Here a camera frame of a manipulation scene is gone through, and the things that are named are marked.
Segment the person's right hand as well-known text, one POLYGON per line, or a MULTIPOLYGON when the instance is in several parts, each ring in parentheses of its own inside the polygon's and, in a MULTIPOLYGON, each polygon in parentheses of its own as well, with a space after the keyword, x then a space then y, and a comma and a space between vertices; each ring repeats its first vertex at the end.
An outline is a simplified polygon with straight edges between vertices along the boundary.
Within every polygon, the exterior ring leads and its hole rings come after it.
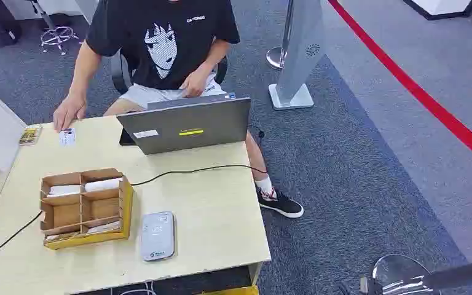
POLYGON ((85 116, 87 99, 85 92, 70 92, 53 113, 53 126, 61 132, 71 125, 74 120, 85 116))

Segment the person's left hand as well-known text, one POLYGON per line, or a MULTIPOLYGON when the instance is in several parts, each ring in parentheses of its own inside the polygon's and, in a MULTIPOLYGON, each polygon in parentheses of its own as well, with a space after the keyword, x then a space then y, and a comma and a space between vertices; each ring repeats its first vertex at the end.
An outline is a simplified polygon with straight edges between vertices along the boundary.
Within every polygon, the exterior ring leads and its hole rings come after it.
POLYGON ((211 72, 212 69, 201 66, 190 73, 190 75, 185 78, 184 82, 180 86, 180 89, 182 90, 182 96, 184 98, 200 96, 205 90, 207 80, 211 72))

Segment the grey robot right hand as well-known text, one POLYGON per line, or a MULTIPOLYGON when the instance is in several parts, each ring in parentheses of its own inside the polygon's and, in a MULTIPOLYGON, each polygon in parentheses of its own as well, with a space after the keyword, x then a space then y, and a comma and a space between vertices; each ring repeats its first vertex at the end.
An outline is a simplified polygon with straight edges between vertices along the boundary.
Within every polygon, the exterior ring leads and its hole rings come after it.
POLYGON ((378 295, 389 295, 389 294, 415 294, 421 292, 427 292, 428 288, 425 287, 419 278, 411 278, 408 280, 400 280, 388 285, 383 286, 380 281, 372 277, 361 277, 360 278, 360 292, 362 294, 378 294, 378 295))

